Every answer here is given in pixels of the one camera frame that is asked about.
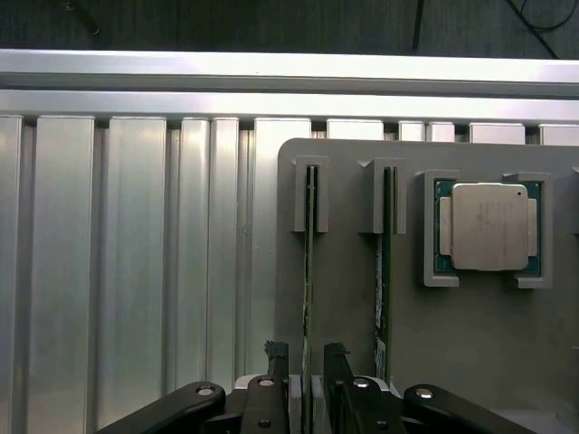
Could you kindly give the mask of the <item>silver CPU on green board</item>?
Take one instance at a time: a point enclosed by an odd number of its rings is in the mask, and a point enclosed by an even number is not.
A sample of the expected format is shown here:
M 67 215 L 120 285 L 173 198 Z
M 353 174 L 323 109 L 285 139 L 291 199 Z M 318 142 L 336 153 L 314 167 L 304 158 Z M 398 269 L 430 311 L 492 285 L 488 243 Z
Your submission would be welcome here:
M 542 271 L 542 184 L 432 181 L 432 258 L 436 275 Z

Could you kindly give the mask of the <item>grey parts rack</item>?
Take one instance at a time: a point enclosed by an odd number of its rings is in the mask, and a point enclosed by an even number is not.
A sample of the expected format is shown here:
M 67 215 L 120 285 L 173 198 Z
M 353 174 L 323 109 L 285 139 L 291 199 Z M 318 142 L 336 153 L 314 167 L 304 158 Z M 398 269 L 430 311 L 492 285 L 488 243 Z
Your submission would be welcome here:
M 579 146 L 287 141 L 277 172 L 275 334 L 289 343 L 302 432 L 307 168 L 318 169 L 313 259 L 311 432 L 332 433 L 324 346 L 355 376 L 401 398 L 431 384 L 536 434 L 579 434 Z M 390 382 L 375 373 L 376 237 L 392 170 Z M 436 275 L 432 181 L 542 184 L 538 277 Z

